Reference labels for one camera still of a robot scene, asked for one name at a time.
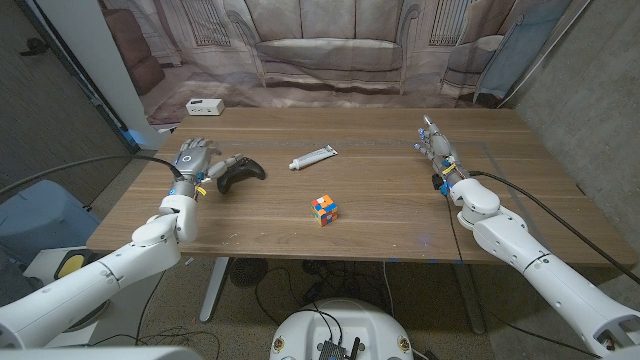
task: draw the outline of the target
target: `power strip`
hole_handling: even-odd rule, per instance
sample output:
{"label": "power strip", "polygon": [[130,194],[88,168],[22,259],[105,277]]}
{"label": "power strip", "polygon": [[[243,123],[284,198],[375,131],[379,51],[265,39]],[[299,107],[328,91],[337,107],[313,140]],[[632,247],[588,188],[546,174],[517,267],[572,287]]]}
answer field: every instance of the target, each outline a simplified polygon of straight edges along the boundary
{"label": "power strip", "polygon": [[186,107],[189,115],[220,115],[224,103],[220,99],[191,99]]}

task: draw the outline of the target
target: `printed backdrop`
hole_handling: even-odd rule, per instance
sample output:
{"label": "printed backdrop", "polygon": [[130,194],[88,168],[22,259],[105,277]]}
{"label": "printed backdrop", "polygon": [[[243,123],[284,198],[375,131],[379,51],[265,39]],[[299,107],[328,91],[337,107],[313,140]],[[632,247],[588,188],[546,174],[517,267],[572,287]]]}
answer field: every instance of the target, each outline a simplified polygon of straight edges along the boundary
{"label": "printed backdrop", "polygon": [[498,106],[588,0],[104,0],[134,13],[161,64],[228,106]]}

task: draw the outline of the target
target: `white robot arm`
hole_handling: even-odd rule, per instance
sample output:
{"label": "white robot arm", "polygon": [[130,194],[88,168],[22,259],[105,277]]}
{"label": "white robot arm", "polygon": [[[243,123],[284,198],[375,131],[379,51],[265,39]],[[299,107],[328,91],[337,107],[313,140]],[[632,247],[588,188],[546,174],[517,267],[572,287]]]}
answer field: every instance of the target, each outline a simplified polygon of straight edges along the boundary
{"label": "white robot arm", "polygon": [[444,181],[440,191],[462,207],[458,220],[473,231],[478,245],[520,272],[593,353],[606,357],[635,347],[640,354],[640,312],[609,298],[534,239],[521,217],[468,176],[453,146],[426,115],[424,121],[423,144],[415,147]]}
{"label": "white robot arm", "polygon": [[130,243],[0,308],[0,349],[43,347],[121,289],[175,265],[178,243],[197,236],[196,186],[242,159],[237,154],[207,169],[211,152],[217,151],[209,144],[185,142],[174,161],[183,176],[173,182],[159,215],[134,231]]}

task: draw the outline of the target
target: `black game controller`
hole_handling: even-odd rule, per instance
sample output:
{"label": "black game controller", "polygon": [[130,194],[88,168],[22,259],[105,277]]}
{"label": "black game controller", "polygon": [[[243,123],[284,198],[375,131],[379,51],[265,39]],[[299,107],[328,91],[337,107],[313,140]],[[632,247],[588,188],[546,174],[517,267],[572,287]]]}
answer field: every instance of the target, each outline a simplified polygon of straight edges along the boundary
{"label": "black game controller", "polygon": [[232,184],[250,177],[257,177],[260,180],[264,180],[267,174],[265,174],[264,169],[257,162],[249,158],[242,158],[218,178],[218,190],[226,194]]}

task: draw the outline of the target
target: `toothpaste tube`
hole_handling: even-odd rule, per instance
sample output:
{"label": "toothpaste tube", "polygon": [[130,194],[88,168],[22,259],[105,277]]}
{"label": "toothpaste tube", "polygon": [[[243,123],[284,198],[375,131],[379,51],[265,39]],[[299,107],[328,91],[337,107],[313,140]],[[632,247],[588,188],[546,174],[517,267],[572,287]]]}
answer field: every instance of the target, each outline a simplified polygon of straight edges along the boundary
{"label": "toothpaste tube", "polygon": [[334,155],[338,155],[338,152],[333,150],[331,146],[327,145],[320,150],[316,150],[312,153],[308,153],[307,155],[303,155],[297,159],[293,159],[293,162],[289,164],[289,169],[300,170],[305,166],[309,166],[313,163],[317,163],[320,160],[326,159],[328,157],[332,157]]}

